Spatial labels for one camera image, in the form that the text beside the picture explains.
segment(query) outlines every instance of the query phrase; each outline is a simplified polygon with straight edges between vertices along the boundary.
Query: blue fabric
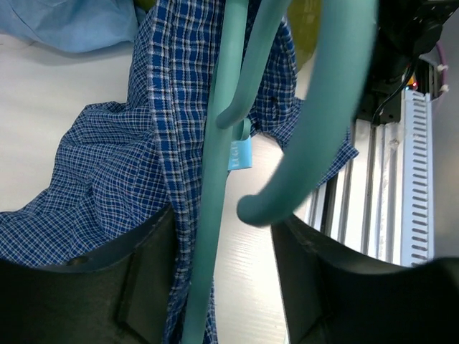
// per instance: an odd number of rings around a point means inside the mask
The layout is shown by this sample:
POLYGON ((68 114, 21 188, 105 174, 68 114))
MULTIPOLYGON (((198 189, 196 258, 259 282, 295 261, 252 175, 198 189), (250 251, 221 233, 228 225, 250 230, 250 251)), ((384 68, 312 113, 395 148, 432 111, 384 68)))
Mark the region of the blue fabric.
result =
MULTIPOLYGON (((251 2, 247 33, 258 2, 251 2)), ((224 0, 160 0, 136 38, 127 103, 88 105, 60 142, 49 188, 23 209, 0 214, 0 257, 36 267, 95 249, 172 204, 179 253, 165 343, 181 335, 223 11, 224 0)), ((270 135, 282 148, 302 104, 295 75, 283 22, 250 111, 252 134, 270 135)), ((323 181, 355 155, 348 136, 323 181)), ((217 342, 213 298, 204 342, 217 342)))
POLYGON ((64 52, 89 52, 133 42, 138 22, 133 0, 1 0, 1 31, 64 52))

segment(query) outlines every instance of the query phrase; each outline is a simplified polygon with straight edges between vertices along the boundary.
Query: gray background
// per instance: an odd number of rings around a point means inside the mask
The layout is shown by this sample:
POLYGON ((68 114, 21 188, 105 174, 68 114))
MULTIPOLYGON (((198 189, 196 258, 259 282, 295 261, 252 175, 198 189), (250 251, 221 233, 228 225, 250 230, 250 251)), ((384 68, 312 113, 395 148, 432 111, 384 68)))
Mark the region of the gray background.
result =
POLYGON ((459 11, 445 24, 443 48, 450 69, 444 95, 433 118, 435 253, 459 256, 459 11))

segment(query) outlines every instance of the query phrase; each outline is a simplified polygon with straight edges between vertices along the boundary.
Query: hanger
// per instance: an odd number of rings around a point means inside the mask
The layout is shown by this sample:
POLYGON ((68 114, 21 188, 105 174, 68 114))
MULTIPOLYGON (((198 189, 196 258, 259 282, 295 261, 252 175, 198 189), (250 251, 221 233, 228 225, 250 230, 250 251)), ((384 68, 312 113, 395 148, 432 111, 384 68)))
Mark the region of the hanger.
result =
MULTIPOLYGON (((242 63, 249 0, 226 0, 208 104, 201 208, 183 344, 201 344, 204 338, 234 127, 244 125, 255 101, 290 2, 261 1, 242 63)), ((258 195, 245 196, 237 205, 237 215, 246 224, 266 226, 291 215, 333 162, 366 82, 377 32, 377 4, 377 0, 323 1, 308 97, 273 177, 258 195)))

